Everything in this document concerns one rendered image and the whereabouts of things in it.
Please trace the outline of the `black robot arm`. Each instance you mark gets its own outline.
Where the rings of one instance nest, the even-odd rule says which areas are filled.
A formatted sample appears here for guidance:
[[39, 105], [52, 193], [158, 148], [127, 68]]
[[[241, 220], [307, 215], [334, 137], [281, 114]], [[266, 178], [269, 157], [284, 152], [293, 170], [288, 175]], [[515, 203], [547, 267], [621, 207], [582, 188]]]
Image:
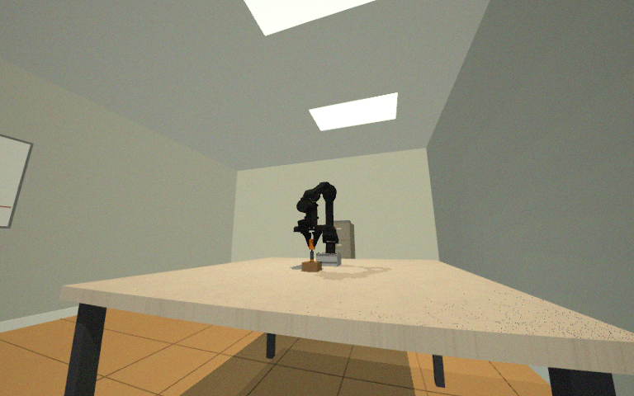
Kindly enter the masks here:
[[[322, 234], [323, 243], [326, 243], [325, 253], [335, 254], [335, 243], [338, 243], [338, 235], [334, 227], [334, 200], [337, 194], [336, 188], [326, 181], [321, 182], [314, 189], [305, 191], [303, 197], [300, 198], [300, 201], [297, 203], [296, 208], [302, 213], [317, 215], [318, 204], [316, 201], [319, 200], [320, 194], [323, 195], [325, 200], [325, 224], [329, 225], [331, 228], [331, 231], [323, 231]], [[304, 228], [309, 225], [315, 226], [314, 219], [311, 216], [297, 221], [298, 227]]]

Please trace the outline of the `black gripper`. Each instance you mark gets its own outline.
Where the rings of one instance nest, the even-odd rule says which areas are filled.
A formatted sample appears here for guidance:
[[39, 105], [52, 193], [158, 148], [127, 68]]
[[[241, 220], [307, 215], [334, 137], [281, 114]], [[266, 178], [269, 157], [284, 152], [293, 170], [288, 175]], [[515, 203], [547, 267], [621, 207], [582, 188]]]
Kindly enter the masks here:
[[299, 228], [298, 226], [295, 226], [294, 227], [294, 232], [302, 233], [305, 236], [305, 240], [306, 240], [307, 245], [309, 247], [309, 239], [311, 239], [311, 233], [309, 233], [309, 231], [314, 230], [314, 232], [312, 232], [312, 234], [313, 234], [313, 245], [315, 247], [317, 242], [318, 242], [318, 240], [319, 240], [320, 235], [323, 233], [322, 231], [331, 231], [331, 228], [330, 228], [329, 225], [326, 225], [326, 224], [318, 225], [317, 219], [319, 217], [317, 217], [317, 214], [306, 214], [305, 215], [305, 219], [310, 217], [310, 216], [313, 217], [314, 222], [315, 222], [315, 226], [309, 225], [309, 226], [304, 227], [304, 228], [303, 227]]

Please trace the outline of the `tan wooden block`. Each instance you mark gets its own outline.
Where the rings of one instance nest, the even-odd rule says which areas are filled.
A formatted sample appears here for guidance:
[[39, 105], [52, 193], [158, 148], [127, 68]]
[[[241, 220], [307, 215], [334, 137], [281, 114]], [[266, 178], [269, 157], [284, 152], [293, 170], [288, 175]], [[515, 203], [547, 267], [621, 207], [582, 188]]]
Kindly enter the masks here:
[[306, 271], [306, 272], [322, 271], [322, 262], [302, 262], [301, 271]]

